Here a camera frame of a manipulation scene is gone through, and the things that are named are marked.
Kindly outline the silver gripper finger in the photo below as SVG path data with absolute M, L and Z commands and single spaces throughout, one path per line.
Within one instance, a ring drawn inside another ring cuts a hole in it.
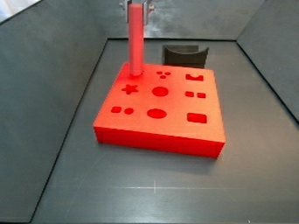
M 143 21 L 145 25 L 149 24 L 149 15 L 155 10 L 155 6 L 153 5 L 154 0 L 145 0 L 143 2 Z
M 126 13 L 126 21 L 129 21 L 129 5 L 131 4 L 131 0 L 122 0 L 119 3 L 125 13 Z

